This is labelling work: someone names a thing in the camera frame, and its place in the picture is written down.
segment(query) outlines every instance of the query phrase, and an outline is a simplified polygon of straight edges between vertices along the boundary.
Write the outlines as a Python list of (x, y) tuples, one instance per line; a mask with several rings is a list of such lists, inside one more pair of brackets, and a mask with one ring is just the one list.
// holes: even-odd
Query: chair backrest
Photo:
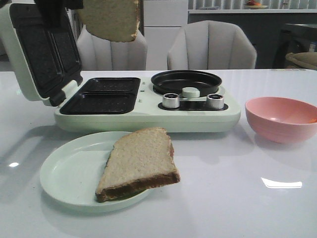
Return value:
[(231, 23), (200, 21), (180, 28), (167, 53), (168, 69), (251, 69), (257, 52)]
[(145, 70), (148, 46), (140, 31), (132, 42), (93, 36), (84, 26), (77, 40), (83, 70)]

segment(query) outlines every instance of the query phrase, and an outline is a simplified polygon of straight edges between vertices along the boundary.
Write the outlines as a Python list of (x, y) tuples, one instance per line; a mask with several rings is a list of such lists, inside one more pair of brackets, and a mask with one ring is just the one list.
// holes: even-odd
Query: white table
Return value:
[(1, 72), (0, 237), (315, 238), (317, 136), (293, 145), (267, 141), (249, 127), (244, 103), (257, 96), (281, 96), (317, 105), (317, 72), (211, 72), (241, 105), (239, 123), (223, 133), (171, 134), (181, 182), (154, 189), (131, 207), (101, 214), (69, 210), (43, 191), (39, 170), (44, 160), (82, 134), (59, 129), (55, 108), (27, 101), (13, 72)]

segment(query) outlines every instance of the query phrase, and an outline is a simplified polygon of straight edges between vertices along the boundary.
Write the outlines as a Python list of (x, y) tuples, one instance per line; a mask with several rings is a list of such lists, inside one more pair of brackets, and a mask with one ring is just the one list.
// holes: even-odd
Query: frying pan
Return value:
[(215, 93), (222, 80), (212, 73), (198, 70), (170, 70), (158, 73), (151, 78), (155, 92), (180, 94), (185, 87), (199, 89), (200, 97)]

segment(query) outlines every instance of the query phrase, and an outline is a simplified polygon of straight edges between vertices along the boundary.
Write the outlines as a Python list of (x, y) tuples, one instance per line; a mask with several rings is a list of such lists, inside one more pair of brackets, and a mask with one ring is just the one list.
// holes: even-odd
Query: pink bowl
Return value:
[(246, 102), (250, 127), (259, 135), (278, 143), (307, 140), (317, 132), (317, 107), (279, 97), (253, 98)]

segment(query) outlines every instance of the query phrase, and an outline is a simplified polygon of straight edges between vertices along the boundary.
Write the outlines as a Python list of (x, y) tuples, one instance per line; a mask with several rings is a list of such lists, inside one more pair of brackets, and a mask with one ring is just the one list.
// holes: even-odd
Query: plate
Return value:
[(149, 190), (121, 200), (96, 201), (95, 190), (114, 143), (130, 132), (109, 131), (72, 140), (50, 154), (40, 170), (44, 191), (68, 208), (84, 212), (109, 212), (142, 200)]
[(246, 8), (249, 9), (263, 9), (263, 8), (267, 8), (266, 5), (246, 5)]

